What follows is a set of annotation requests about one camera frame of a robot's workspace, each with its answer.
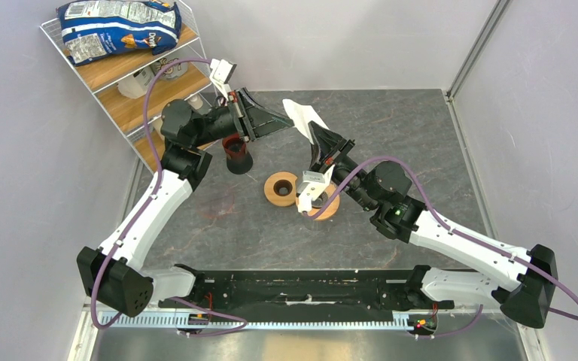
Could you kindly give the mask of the white paper coffee filter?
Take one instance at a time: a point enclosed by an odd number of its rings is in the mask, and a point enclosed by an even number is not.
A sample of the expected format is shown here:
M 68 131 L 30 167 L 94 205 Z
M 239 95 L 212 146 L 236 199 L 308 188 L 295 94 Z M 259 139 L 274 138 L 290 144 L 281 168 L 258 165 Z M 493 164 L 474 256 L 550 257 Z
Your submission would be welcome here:
M 294 127 L 309 140 L 310 144 L 315 144 L 312 133 L 309 130 L 310 123 L 315 123 L 322 128 L 328 129 L 326 123 L 311 105 L 301 105 L 291 99 L 283 99 L 282 104 L 285 113 L 293 121 Z

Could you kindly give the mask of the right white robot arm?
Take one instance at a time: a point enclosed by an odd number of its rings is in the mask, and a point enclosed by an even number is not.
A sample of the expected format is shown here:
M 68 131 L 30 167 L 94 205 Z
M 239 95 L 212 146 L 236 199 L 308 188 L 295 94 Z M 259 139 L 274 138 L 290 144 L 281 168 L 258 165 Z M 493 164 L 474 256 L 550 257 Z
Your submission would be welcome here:
M 450 257 L 480 273 L 489 284 L 477 286 L 460 272 L 455 281 L 448 275 L 435 281 L 440 271 L 425 268 L 421 279 L 404 287 L 412 307 L 470 296 L 498 303 L 505 316 L 523 326 L 542 329 L 546 325 L 558 278 L 553 250 L 542 244 L 531 249 L 504 244 L 465 229 L 439 214 L 427 198 L 409 196 L 410 188 L 419 183 L 395 158 L 384 156 L 365 171 L 348 156 L 352 140 L 315 122 L 308 124 L 307 134 L 310 169 L 328 177 L 364 211 L 371 211 L 370 222 L 378 233 Z

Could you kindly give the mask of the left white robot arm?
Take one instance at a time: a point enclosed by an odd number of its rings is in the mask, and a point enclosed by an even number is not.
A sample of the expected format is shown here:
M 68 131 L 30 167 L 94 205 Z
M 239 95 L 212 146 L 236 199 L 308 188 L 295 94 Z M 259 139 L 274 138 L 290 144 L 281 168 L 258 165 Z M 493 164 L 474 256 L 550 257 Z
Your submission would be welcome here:
M 76 258 L 92 303 L 101 302 L 127 317 L 173 296 L 191 308 L 205 300 L 206 288 L 191 268 L 143 269 L 157 236 L 208 171 L 212 156 L 200 146 L 214 141 L 229 146 L 294 127 L 292 119 L 258 104 L 245 88 L 230 93 L 225 105 L 207 114 L 183 99 L 170 101 L 161 118 L 165 148 L 148 189 L 108 238 L 97 248 L 84 247 Z

